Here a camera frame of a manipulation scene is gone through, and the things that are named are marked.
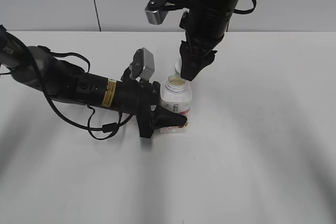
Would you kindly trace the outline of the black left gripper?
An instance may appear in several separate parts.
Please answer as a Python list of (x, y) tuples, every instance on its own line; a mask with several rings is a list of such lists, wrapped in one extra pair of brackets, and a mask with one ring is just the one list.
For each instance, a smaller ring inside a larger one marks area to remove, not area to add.
[(140, 137), (151, 138), (154, 130), (165, 127), (184, 126), (187, 117), (174, 113), (158, 105), (160, 101), (161, 84), (157, 81), (150, 83), (145, 80), (118, 81), (112, 100), (114, 111), (129, 116), (120, 126), (127, 124), (133, 116), (136, 117)]

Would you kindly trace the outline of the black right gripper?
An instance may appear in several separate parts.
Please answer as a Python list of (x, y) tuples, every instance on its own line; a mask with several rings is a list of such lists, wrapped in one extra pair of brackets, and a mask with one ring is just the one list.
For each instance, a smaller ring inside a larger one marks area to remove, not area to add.
[(213, 63), (217, 53), (215, 47), (223, 40), (230, 18), (194, 10), (183, 13), (180, 21), (186, 36), (180, 45), (180, 73), (183, 79), (194, 80), (205, 67)]

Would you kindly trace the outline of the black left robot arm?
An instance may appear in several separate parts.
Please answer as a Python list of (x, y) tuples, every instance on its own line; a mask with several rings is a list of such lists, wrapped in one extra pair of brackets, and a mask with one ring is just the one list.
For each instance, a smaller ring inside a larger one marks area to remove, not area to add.
[(161, 86), (150, 81), (155, 71), (154, 57), (147, 49), (135, 52), (120, 80), (91, 74), (89, 69), (66, 61), (66, 56), (45, 46), (26, 46), (1, 28), (1, 65), (15, 81), (41, 91), (55, 113), (59, 113), (56, 102), (118, 113), (116, 122), (98, 128), (69, 121), (90, 135), (102, 132), (106, 138), (114, 137), (132, 118), (136, 118), (143, 138), (151, 138), (157, 129), (186, 123), (186, 116), (160, 105)]

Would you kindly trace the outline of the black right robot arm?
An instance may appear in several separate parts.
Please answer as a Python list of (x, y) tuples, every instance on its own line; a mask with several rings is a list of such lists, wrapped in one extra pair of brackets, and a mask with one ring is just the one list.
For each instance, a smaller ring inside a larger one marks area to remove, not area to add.
[(181, 77), (192, 81), (215, 59), (215, 47), (223, 40), (233, 14), (252, 13), (256, 0), (191, 0), (181, 18), (186, 40), (181, 42)]

